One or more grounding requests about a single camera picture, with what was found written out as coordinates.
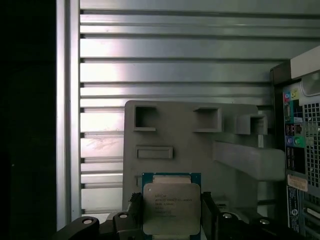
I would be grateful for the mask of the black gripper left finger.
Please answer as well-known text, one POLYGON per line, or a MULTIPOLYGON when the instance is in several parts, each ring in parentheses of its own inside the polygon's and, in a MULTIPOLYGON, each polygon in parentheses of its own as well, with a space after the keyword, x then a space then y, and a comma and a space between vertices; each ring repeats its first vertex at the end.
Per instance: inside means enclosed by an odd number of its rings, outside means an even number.
POLYGON ((55 240, 141 240, 143 238, 143 195, 133 193, 128 209, 104 222, 93 216, 75 219, 59 231, 55 240))

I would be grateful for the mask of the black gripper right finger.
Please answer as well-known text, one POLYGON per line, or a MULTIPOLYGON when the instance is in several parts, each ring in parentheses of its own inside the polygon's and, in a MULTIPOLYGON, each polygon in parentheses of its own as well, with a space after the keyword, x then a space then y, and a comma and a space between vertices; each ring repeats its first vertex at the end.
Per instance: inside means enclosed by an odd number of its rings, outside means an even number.
POLYGON ((268 217, 220 211, 210 192, 202 194, 202 229, 208 240, 291 240, 293 230, 268 217))

